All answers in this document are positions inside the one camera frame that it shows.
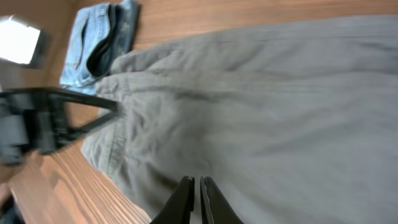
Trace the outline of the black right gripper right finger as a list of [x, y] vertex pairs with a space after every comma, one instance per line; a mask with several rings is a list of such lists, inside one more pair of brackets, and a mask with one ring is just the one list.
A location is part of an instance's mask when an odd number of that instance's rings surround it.
[[200, 179], [202, 224], [243, 224], [211, 177]]

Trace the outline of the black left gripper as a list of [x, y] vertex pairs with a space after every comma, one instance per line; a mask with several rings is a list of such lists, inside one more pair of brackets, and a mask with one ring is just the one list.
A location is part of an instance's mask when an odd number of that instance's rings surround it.
[[[69, 125], [65, 103], [108, 110], [80, 127]], [[1, 164], [17, 165], [34, 150], [51, 154], [119, 115], [116, 101], [57, 88], [1, 93]]]

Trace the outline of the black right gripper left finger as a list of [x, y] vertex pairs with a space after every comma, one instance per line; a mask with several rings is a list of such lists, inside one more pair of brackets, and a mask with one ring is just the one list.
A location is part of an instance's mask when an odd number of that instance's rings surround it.
[[195, 178], [184, 176], [150, 224], [189, 224], [194, 201]]

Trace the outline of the grey cotton shorts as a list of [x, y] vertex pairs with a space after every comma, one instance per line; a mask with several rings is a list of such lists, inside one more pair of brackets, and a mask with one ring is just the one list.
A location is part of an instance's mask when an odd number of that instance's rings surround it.
[[210, 176], [244, 223], [397, 222], [397, 16], [196, 35], [118, 57], [85, 159], [155, 217]]

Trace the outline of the folded blue denim shorts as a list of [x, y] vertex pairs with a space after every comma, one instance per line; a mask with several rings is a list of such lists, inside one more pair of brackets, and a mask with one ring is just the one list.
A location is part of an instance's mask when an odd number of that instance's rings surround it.
[[95, 83], [110, 74], [114, 59], [128, 53], [134, 40], [140, 4], [133, 0], [80, 9], [72, 26], [60, 86], [95, 94]]

